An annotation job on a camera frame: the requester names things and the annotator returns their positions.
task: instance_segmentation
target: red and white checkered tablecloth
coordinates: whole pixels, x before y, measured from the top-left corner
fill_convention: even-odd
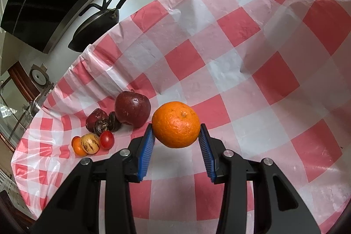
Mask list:
[[[122,90],[192,106],[210,135],[245,159],[272,158],[325,233],[351,196],[351,0],[155,0],[73,63],[25,132],[12,168],[39,216],[79,162],[72,137],[110,112]],[[115,133],[110,157],[143,134]],[[215,233],[223,185],[205,172],[198,142],[156,142],[131,184],[138,234]],[[253,227],[248,184],[248,230]]]

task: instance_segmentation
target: dried fruit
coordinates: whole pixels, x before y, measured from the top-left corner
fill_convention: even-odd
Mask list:
[[[108,129],[112,132],[117,131],[120,129],[122,124],[116,118],[116,114],[112,111],[108,116]]]
[[[80,139],[80,143],[88,154],[95,154],[100,149],[99,138],[95,134],[86,134],[83,135]]]
[[[95,123],[94,133],[98,136],[101,135],[102,132],[108,130],[108,120],[100,119]]]
[[[97,120],[108,120],[108,114],[100,108],[96,108],[86,119],[85,127],[89,132],[93,133]]]

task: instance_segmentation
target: red cherry tomato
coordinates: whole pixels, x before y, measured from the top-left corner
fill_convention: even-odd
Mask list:
[[[111,149],[115,144],[115,137],[111,131],[104,131],[100,135],[100,144],[104,149]]]

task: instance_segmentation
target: orange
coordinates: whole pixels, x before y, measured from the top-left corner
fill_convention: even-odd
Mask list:
[[[80,138],[80,137],[79,137],[79,136],[74,136],[74,137],[73,137],[73,139],[72,139],[72,141],[71,141],[72,147],[73,147],[73,142],[74,142],[75,140],[77,140],[78,138]]]
[[[80,143],[80,138],[79,140],[75,139],[73,141],[73,151],[78,155],[78,156],[81,156],[81,157],[84,157],[87,155],[87,152],[84,151],[81,143]]]
[[[170,148],[184,148],[195,142],[200,133],[200,120],[186,104],[172,101],[161,105],[152,116],[155,137]]]

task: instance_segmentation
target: black pot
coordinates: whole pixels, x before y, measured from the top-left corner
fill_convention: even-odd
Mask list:
[[[119,22],[119,9],[126,0],[120,0],[116,8],[109,9],[108,5],[111,1],[104,0],[102,6],[91,3],[82,10],[79,16],[82,16],[91,7],[95,7],[100,11],[90,16],[78,27],[71,42],[68,44],[68,48],[76,52],[83,52],[89,44],[94,43],[101,35]]]

